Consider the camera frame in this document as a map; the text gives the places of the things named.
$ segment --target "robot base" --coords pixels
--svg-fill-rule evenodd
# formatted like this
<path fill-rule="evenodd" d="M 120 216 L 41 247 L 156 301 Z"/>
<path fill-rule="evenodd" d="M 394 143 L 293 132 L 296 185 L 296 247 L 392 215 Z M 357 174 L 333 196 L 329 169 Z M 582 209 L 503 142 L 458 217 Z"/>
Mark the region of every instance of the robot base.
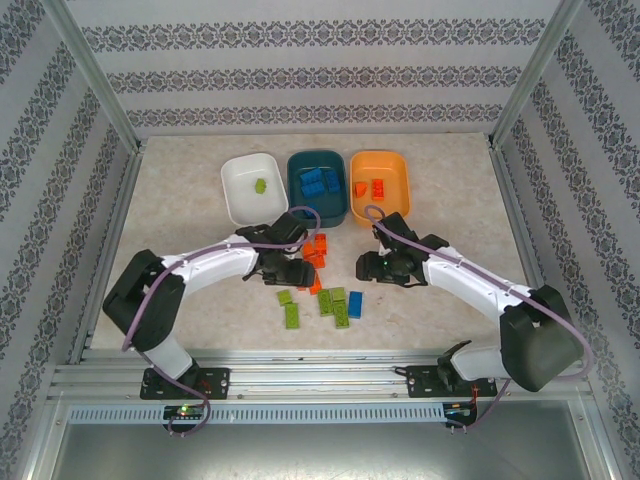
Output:
<path fill-rule="evenodd" d="M 202 368 L 197 372 L 194 390 L 203 393 L 209 400 L 226 400 L 229 393 L 228 368 Z M 186 393 L 181 388 L 170 384 L 153 368 L 147 368 L 140 386 L 142 400 L 197 400 L 198 397 Z"/>
<path fill-rule="evenodd" d="M 474 386 L 478 389 L 478 397 L 495 397 L 498 394 L 495 382 L 490 382 L 486 378 L 479 378 L 472 382 L 461 382 L 451 391 L 440 380 L 436 365 L 398 367 L 395 369 L 395 373 L 407 379 L 410 398 L 471 397 Z"/>

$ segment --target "white bowl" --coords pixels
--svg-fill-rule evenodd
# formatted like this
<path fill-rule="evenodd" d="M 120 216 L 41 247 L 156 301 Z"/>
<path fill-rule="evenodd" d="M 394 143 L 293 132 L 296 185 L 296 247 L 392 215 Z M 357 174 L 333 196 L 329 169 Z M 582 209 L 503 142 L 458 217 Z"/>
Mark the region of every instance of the white bowl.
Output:
<path fill-rule="evenodd" d="M 289 209 L 276 159 L 267 153 L 254 153 L 227 161 L 220 170 L 224 198 L 231 221 L 240 227 L 271 223 Z M 255 185 L 267 182 L 260 195 Z"/>

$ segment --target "toy block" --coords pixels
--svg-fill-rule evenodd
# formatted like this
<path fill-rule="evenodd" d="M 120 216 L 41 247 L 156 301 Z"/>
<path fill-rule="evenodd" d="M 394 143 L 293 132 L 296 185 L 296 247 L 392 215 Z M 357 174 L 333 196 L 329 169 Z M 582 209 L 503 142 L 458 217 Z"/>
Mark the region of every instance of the toy block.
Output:
<path fill-rule="evenodd" d="M 325 267 L 324 255 L 314 255 L 313 257 L 309 257 L 307 259 L 307 262 L 311 263 L 311 265 L 313 265 L 313 268 L 316 269 Z"/>
<path fill-rule="evenodd" d="M 338 193 L 340 191 L 340 180 L 335 170 L 324 172 L 324 179 L 327 181 L 329 193 Z"/>
<path fill-rule="evenodd" d="M 344 288 L 332 288 L 329 290 L 331 292 L 331 300 L 334 302 L 346 302 L 347 301 L 347 292 L 344 291 Z"/>
<path fill-rule="evenodd" d="M 311 295 L 315 295 L 320 290 L 322 290 L 322 283 L 320 283 L 320 277 L 318 276 L 318 272 L 316 272 L 316 278 L 313 281 L 313 286 L 309 288 L 309 293 L 311 293 Z"/>
<path fill-rule="evenodd" d="M 326 191 L 324 188 L 324 183 L 322 182 L 315 182 L 315 183 L 309 183 L 307 185 L 302 185 L 300 189 L 302 190 L 302 196 L 304 198 L 318 197 L 320 195 L 323 195 Z"/>
<path fill-rule="evenodd" d="M 315 203 L 307 203 L 306 206 L 309 208 L 313 208 L 316 212 L 318 212 L 318 206 Z M 302 213 L 307 218 L 316 218 L 316 216 L 309 210 L 303 210 Z"/>
<path fill-rule="evenodd" d="M 333 313 L 333 305 L 331 304 L 331 294 L 329 290 L 320 290 L 318 292 L 318 305 L 320 305 L 320 316 L 326 317 Z"/>
<path fill-rule="evenodd" d="M 278 301 L 280 302 L 280 306 L 283 307 L 287 303 L 292 303 L 293 298 L 291 297 L 291 292 L 289 290 L 281 290 L 277 293 Z"/>
<path fill-rule="evenodd" d="M 313 170 L 300 174 L 300 183 L 302 185 L 316 182 L 322 182 L 322 170 L 319 168 L 314 168 Z"/>
<path fill-rule="evenodd" d="M 262 195 L 264 192 L 267 191 L 267 182 L 264 178 L 259 178 L 258 180 L 256 180 L 256 193 Z"/>
<path fill-rule="evenodd" d="M 316 254 L 327 254 L 327 236 L 324 233 L 318 233 L 315 238 L 316 241 Z"/>
<path fill-rule="evenodd" d="M 356 182 L 354 187 L 354 192 L 356 194 L 356 198 L 363 197 L 365 193 L 367 193 L 367 183 L 366 182 Z"/>
<path fill-rule="evenodd" d="M 372 190 L 373 192 L 371 192 L 371 198 L 373 198 L 374 200 L 384 200 L 384 183 L 382 182 L 382 180 L 375 179 L 372 182 Z"/>
<path fill-rule="evenodd" d="M 349 293 L 349 318 L 362 316 L 362 292 Z"/>
<path fill-rule="evenodd" d="M 315 256 L 316 251 L 313 248 L 313 244 L 311 242 L 307 242 L 302 245 L 302 258 L 304 260 L 309 260 L 311 257 Z"/>
<path fill-rule="evenodd" d="M 349 328 L 347 302 L 333 302 L 333 315 L 336 319 L 336 328 Z"/>
<path fill-rule="evenodd" d="M 300 328 L 297 303 L 287 303 L 284 306 L 284 326 L 287 329 Z"/>

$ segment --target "patterned wallpaper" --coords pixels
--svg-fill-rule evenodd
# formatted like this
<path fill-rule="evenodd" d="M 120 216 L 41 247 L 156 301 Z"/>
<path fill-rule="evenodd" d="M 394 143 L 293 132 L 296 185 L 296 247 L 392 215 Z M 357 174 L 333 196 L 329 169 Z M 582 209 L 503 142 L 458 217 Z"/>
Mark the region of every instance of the patterned wallpaper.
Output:
<path fill-rule="evenodd" d="M 545 281 L 594 347 L 624 478 L 640 478 L 639 4 L 582 6 L 503 148 Z"/>
<path fill-rule="evenodd" d="M 488 133 L 558 0 L 68 4 L 144 138 Z"/>
<path fill-rule="evenodd" d="M 0 2 L 0 479 L 69 357 L 129 153 L 37 0 Z"/>

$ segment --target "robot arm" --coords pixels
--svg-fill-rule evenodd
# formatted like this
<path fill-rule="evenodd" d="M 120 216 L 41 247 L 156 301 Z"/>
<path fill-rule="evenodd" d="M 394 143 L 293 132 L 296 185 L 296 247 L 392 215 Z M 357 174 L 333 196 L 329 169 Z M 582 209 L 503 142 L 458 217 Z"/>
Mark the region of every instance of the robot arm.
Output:
<path fill-rule="evenodd" d="M 160 284 L 140 319 L 132 345 L 154 365 L 174 380 L 190 386 L 198 370 L 196 362 L 171 333 L 183 298 L 225 278 L 242 275 L 246 280 L 259 274 L 267 285 L 310 287 L 315 278 L 313 265 L 283 250 L 260 247 L 224 248 L 229 244 L 293 243 L 306 234 L 306 229 L 289 213 L 272 226 L 260 225 L 236 231 L 219 242 L 220 249 L 194 257 L 189 252 L 180 255 L 156 256 L 150 250 L 138 252 L 105 298 L 103 310 L 116 326 L 127 333 L 133 319 L 155 279 L 171 265 L 184 261 Z"/>
<path fill-rule="evenodd" d="M 440 380 L 450 389 L 466 381 L 487 377 L 511 377 L 526 390 L 536 392 L 583 355 L 580 342 L 561 325 L 525 304 L 509 292 L 532 298 L 570 322 L 560 294 L 545 285 L 537 290 L 517 285 L 466 260 L 445 240 L 428 235 L 419 239 L 402 217 L 394 213 L 380 222 L 390 231 L 458 260 L 451 263 L 410 247 L 374 226 L 380 240 L 378 252 L 367 252 L 356 264 L 359 280 L 393 283 L 403 287 L 434 285 L 465 301 L 500 328 L 500 345 L 462 342 L 438 360 Z M 490 283 L 460 263 L 473 265 L 505 285 Z M 413 277 L 416 283 L 407 285 Z"/>

